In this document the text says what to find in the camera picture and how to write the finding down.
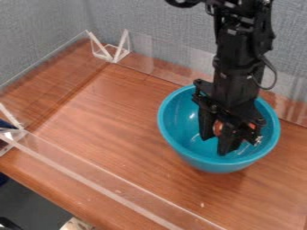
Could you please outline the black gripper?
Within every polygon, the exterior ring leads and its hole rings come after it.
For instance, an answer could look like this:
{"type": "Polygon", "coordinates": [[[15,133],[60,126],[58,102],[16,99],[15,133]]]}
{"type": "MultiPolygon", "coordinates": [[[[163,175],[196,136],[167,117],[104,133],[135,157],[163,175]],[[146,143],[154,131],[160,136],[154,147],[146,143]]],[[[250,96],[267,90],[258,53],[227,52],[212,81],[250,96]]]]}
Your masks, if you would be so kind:
{"type": "Polygon", "coordinates": [[[216,120],[223,122],[218,151],[225,156],[243,141],[255,145],[262,137],[266,119],[255,107],[265,69],[227,75],[216,70],[214,82],[194,80],[192,101],[199,108],[199,133],[203,140],[215,136],[216,120]]]}

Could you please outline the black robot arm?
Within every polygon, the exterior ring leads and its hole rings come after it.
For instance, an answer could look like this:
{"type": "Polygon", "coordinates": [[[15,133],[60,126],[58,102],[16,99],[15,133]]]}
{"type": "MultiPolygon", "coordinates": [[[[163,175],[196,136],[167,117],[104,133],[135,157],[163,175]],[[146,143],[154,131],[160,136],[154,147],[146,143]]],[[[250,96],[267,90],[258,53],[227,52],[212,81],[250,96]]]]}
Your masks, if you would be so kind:
{"type": "Polygon", "coordinates": [[[266,118],[255,107],[266,69],[266,58],[277,37],[271,25],[274,0],[166,0],[179,8],[206,6],[214,18],[216,55],[214,81],[194,81],[192,100],[199,106],[199,133],[218,140],[218,153],[235,151],[245,141],[262,141],[266,118]]]}

